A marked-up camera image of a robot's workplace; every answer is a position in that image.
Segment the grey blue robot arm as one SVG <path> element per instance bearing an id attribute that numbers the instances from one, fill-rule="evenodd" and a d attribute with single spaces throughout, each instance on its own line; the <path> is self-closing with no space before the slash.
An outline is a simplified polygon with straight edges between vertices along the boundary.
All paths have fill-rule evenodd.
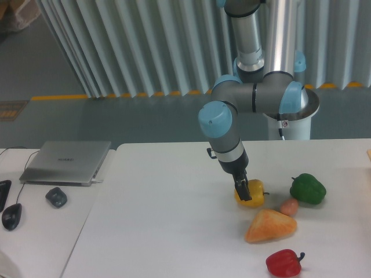
<path id="1" fill-rule="evenodd" d="M 238 51 L 237 74 L 219 77 L 212 89 L 212 100 L 199 111 L 198 121 L 210 143 L 209 156 L 232 175 L 239 198 L 249 201 L 249 159 L 237 129 L 238 114 L 266 115 L 271 138 L 307 140 L 319 98 L 294 77 L 305 70 L 305 57 L 296 50 L 299 1 L 266 2 L 265 44 L 261 43 L 258 21 L 261 1 L 217 4 L 232 22 Z"/>

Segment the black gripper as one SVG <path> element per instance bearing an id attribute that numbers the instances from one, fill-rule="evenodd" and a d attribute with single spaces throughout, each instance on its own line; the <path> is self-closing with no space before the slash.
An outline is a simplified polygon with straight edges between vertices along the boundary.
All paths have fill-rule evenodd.
<path id="1" fill-rule="evenodd" d="M 249 163 L 247 156 L 240 156 L 232 162 L 222 162 L 219 160 L 221 168 L 235 179 L 235 190 L 240 200 L 250 201 L 252 199 L 248 188 L 248 178 L 246 168 Z"/>

